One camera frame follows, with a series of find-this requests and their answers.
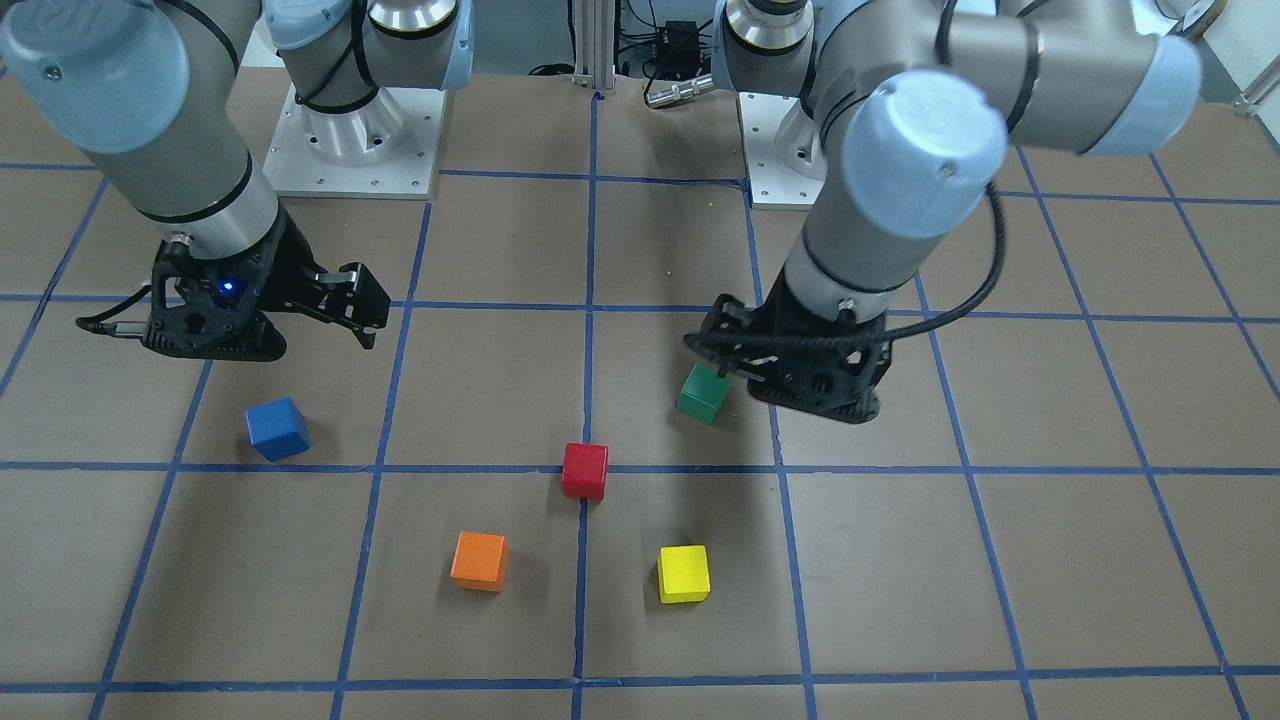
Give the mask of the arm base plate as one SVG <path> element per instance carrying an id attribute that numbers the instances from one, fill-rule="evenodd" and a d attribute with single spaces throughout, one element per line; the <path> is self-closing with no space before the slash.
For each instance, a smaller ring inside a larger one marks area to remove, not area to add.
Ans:
<path id="1" fill-rule="evenodd" d="M 366 106 L 330 114 L 288 95 L 262 169 L 282 197 L 426 201 L 448 99 L 440 90 L 381 88 Z"/>
<path id="2" fill-rule="evenodd" d="M 795 97 L 740 94 L 739 118 L 754 206 L 805 211 L 823 188 L 827 161 L 815 122 Z"/>

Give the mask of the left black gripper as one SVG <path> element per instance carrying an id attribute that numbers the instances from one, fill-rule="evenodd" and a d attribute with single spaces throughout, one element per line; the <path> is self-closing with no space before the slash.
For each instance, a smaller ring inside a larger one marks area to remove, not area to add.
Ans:
<path id="1" fill-rule="evenodd" d="M 847 309 L 833 320 L 818 316 L 778 278 L 759 307 L 721 295 L 684 342 L 721 375 L 745 378 L 762 402 L 864 424 L 881 413 L 876 388 L 892 363 L 884 331 L 884 314 L 867 322 Z"/>

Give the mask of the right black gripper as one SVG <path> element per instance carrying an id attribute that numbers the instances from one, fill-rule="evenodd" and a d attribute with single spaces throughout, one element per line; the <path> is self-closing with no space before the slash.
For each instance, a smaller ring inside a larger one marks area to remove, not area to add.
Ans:
<path id="1" fill-rule="evenodd" d="M 390 296 L 362 263 L 314 274 L 314 256 L 285 211 L 244 251 L 197 259 L 195 238 L 163 241 L 141 343 L 169 357 L 275 361 L 287 343 L 269 313 L 294 313 L 349 331 L 374 350 Z"/>

